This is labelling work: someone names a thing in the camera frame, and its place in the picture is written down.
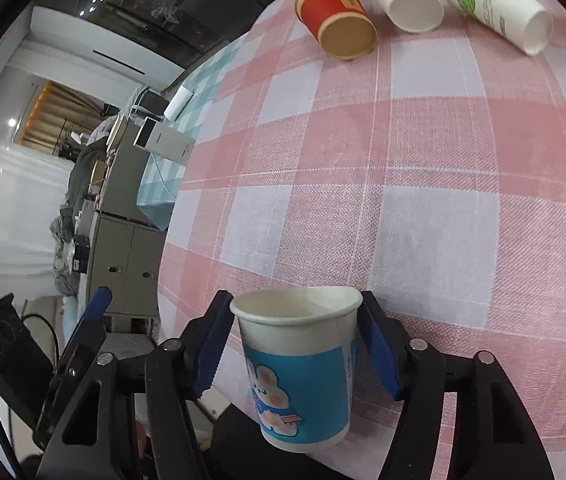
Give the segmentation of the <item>blue bunny paper cup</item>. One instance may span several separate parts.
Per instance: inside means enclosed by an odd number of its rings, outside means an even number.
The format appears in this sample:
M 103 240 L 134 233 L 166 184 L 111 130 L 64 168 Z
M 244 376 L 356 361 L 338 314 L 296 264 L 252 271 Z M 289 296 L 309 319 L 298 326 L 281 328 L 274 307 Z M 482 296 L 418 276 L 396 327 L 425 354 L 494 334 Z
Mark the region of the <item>blue bunny paper cup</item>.
M 263 437 L 315 453 L 350 427 L 362 294 L 349 286 L 259 290 L 232 299 Z

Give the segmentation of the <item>pink checkered tablecloth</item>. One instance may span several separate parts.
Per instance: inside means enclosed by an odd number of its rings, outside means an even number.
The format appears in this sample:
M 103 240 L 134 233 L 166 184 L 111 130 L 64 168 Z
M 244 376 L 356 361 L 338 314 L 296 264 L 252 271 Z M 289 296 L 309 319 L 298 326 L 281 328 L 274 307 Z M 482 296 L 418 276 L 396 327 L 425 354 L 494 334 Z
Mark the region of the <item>pink checkered tablecloth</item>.
M 448 9 L 325 55 L 295 0 L 259 15 L 185 170 L 158 279 L 161 332 L 220 289 L 349 285 L 457 356 L 491 351 L 566 479 L 566 16 L 527 56 Z

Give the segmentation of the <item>red paper cup lying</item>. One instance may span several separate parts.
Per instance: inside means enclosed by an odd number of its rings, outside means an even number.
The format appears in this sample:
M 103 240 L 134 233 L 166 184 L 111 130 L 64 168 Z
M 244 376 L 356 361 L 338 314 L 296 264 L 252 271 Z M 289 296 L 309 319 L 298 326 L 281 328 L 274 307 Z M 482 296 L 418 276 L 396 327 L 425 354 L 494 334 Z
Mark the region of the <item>red paper cup lying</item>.
M 361 58 L 379 39 L 360 0 L 296 0 L 295 12 L 321 49 L 333 58 Z

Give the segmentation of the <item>white power bank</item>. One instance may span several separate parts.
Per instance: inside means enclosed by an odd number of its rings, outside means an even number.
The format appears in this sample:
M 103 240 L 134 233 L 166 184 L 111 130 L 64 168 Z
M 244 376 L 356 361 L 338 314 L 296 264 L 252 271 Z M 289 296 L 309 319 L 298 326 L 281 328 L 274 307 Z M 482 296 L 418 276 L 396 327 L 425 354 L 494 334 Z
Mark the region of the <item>white power bank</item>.
M 146 117 L 134 146 L 154 155 L 167 158 L 179 165 L 187 166 L 195 140 L 162 122 Z

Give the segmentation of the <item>glass display cabinet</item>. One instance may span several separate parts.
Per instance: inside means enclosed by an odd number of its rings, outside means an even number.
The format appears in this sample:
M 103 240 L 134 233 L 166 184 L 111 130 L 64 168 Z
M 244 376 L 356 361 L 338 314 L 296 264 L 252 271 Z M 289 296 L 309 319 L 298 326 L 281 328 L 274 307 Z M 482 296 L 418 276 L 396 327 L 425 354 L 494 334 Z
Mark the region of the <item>glass display cabinet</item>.
M 165 89 L 251 29 L 274 0 L 34 0 L 32 33 Z

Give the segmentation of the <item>grey low cabinet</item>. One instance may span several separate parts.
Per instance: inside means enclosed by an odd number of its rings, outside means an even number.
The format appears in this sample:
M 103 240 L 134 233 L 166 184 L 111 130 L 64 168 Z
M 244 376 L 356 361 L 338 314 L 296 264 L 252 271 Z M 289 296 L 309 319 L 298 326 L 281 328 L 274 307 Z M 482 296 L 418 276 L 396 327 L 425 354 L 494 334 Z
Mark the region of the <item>grey low cabinet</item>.
M 85 307 L 101 286 L 110 289 L 109 315 L 154 318 L 158 314 L 159 260 L 166 233 L 153 226 L 137 205 L 149 154 L 134 146 L 140 127 L 123 115 L 106 138 L 104 172 L 90 224 L 87 272 L 79 280 L 78 302 Z

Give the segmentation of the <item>green white cup right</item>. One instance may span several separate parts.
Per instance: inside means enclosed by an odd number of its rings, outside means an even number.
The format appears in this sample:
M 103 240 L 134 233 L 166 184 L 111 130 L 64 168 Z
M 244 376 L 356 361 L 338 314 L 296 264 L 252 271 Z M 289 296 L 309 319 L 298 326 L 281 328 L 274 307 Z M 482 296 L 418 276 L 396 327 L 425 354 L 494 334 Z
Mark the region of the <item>green white cup right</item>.
M 538 0 L 448 0 L 454 8 L 497 32 L 529 56 L 550 42 L 554 23 Z

